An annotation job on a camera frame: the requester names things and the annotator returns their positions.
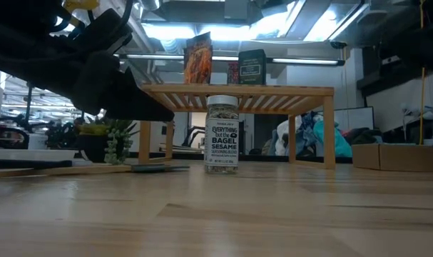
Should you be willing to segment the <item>orange taco seasoning packet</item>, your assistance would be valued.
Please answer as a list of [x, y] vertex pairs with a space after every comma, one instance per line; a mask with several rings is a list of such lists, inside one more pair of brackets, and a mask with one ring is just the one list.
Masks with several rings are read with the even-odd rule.
[[210, 32], [186, 40], [184, 82], [209, 84], [212, 73], [213, 46]]

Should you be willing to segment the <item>slatted wooden shelf rack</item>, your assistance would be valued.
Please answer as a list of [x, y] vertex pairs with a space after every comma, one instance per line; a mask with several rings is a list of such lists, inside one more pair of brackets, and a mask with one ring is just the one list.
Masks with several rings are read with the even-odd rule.
[[[289, 162], [317, 168], [335, 169], [334, 92], [332, 87], [212, 85], [212, 84], [145, 84], [142, 89], [173, 112], [206, 112], [209, 96], [226, 95], [238, 98], [241, 114], [281, 114], [288, 116]], [[322, 163], [298, 161], [295, 153], [295, 118], [322, 107], [323, 146]]]

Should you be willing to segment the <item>brown cardboard box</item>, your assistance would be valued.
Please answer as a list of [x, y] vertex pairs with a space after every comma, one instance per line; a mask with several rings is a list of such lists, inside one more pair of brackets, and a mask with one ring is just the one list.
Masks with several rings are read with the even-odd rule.
[[352, 164], [380, 171], [433, 172], [433, 146], [357, 144], [352, 146]]

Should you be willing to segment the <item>red-lidded smoked paprika tin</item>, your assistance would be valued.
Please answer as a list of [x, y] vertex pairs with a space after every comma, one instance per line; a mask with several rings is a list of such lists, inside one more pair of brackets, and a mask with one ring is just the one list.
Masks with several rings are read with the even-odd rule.
[[227, 84], [238, 84], [238, 77], [239, 77], [238, 62], [234, 61], [228, 63]]

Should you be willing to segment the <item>green black pepper tin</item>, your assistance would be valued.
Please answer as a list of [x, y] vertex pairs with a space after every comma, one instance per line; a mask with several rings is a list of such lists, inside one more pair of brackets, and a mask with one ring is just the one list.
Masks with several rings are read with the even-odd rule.
[[238, 83], [266, 84], [266, 55], [262, 49], [241, 51], [238, 54]]

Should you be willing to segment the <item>white-lidded bagel seasoning jar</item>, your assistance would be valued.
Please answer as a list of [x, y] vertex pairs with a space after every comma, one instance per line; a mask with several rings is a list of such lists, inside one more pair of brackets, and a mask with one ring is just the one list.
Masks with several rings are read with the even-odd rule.
[[234, 174], [238, 171], [240, 120], [238, 98], [214, 95], [207, 98], [205, 119], [205, 172]]

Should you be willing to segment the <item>long ceiling light strip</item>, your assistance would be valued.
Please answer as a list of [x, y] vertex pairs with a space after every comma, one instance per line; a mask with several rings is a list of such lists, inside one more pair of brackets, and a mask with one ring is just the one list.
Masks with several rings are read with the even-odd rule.
[[[119, 59], [131, 60], [161, 60], [161, 61], [183, 61], [183, 55], [169, 54], [116, 54]], [[237, 56], [213, 56], [213, 61], [231, 62], [238, 61]], [[294, 58], [266, 58], [269, 64], [287, 64], [287, 65], [311, 65], [311, 66], [344, 66], [344, 60], [328, 59], [294, 59]]]

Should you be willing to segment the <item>black metal stand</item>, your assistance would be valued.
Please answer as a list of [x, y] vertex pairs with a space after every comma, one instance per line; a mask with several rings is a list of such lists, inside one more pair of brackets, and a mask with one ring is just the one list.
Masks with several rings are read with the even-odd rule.
[[28, 94], [26, 97], [26, 114], [25, 114], [25, 121], [26, 123], [29, 122], [30, 112], [31, 112], [31, 100], [32, 100], [32, 91], [34, 89], [34, 85], [30, 82], [26, 83], [28, 87]]

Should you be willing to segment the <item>potted green succulent plant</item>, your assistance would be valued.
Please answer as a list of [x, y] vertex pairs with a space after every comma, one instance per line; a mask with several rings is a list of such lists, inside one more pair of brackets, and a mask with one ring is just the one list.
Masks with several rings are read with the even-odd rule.
[[123, 164], [133, 144], [135, 124], [132, 120], [102, 117], [77, 125], [76, 146], [81, 156], [93, 163]]

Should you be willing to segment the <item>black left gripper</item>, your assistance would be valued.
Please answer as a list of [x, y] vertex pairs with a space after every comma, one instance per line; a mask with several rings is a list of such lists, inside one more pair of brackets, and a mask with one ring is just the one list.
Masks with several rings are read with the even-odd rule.
[[131, 8], [76, 19], [66, 7], [0, 7], [0, 71], [110, 119], [172, 121], [174, 113], [142, 91], [115, 52], [132, 38]]

